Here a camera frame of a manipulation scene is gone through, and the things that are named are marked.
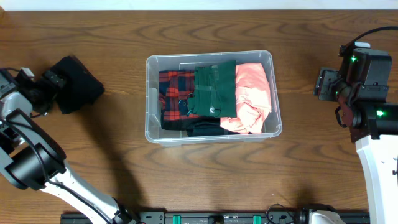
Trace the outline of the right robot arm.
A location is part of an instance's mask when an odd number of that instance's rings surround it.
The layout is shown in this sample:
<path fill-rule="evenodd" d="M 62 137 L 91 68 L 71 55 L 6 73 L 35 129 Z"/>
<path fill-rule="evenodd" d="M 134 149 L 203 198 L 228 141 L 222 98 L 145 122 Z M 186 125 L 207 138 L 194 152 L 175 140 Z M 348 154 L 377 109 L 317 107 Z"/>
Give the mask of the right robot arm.
<path fill-rule="evenodd" d="M 370 46 L 342 46 L 339 70 L 323 68 L 319 100 L 334 101 L 363 168 L 371 223 L 397 223 L 397 105 L 386 101 L 391 56 Z"/>

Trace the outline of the dark teal garment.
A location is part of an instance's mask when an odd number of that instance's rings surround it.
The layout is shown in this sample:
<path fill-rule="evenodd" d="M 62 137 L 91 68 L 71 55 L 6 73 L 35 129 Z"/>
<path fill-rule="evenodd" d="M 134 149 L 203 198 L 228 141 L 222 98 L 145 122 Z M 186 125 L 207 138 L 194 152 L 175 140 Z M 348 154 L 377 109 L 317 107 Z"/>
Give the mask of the dark teal garment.
<path fill-rule="evenodd" d="M 234 135 L 236 132 L 228 131 L 220 126 L 219 118 L 203 117 L 194 121 L 186 128 L 188 137 Z"/>

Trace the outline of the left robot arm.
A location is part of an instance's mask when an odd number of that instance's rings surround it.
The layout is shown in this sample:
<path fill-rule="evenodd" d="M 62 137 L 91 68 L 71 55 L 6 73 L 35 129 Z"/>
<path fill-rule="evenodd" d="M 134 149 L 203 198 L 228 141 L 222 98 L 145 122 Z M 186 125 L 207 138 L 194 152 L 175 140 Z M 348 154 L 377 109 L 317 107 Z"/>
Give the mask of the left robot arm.
<path fill-rule="evenodd" d="M 31 112 L 46 111 L 65 84 L 51 71 L 34 80 L 28 68 L 16 77 L 11 68 L 1 69 L 1 175 L 18 189 L 58 197 L 92 223 L 139 223 L 115 198 L 76 174 L 63 149 L 32 120 Z"/>

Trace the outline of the dark green garment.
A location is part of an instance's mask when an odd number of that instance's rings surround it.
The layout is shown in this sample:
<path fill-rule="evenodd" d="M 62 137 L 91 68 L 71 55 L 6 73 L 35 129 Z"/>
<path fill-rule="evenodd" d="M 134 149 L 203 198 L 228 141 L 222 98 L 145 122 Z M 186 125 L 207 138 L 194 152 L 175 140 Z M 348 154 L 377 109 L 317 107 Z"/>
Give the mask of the dark green garment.
<path fill-rule="evenodd" d="M 229 60 L 195 68 L 194 92 L 187 98 L 189 115 L 237 117 L 236 65 L 235 60 Z"/>

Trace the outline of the red navy plaid garment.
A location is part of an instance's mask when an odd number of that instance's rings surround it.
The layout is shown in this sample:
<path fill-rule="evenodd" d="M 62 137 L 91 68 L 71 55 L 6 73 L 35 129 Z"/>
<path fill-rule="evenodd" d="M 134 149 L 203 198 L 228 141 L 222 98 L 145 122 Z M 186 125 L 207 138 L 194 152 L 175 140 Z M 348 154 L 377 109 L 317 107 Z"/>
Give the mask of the red navy plaid garment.
<path fill-rule="evenodd" d="M 159 72 L 159 101 L 164 121 L 181 122 L 200 118 L 200 115 L 188 113 L 188 99 L 195 90 L 194 79 L 193 70 Z"/>

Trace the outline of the large black garment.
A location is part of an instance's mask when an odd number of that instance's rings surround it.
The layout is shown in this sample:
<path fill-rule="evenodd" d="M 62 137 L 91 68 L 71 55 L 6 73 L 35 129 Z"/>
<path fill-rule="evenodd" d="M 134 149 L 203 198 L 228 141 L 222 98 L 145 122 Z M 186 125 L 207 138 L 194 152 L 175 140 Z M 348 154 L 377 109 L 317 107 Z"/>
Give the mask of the large black garment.
<path fill-rule="evenodd" d="M 161 128 L 164 130 L 171 130 L 171 131 L 185 131 L 193 120 L 163 120 L 161 122 Z"/>

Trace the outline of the pink garment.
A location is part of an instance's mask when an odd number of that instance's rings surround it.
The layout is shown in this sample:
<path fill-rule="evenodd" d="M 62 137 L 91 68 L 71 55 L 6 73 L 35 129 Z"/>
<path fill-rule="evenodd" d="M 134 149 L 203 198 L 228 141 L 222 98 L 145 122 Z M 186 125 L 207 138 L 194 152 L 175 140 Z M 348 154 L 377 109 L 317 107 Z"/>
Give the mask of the pink garment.
<path fill-rule="evenodd" d="M 265 120 L 272 112 L 270 85 L 260 63 L 236 66 L 237 117 L 220 119 L 220 126 L 239 134 L 261 134 Z"/>

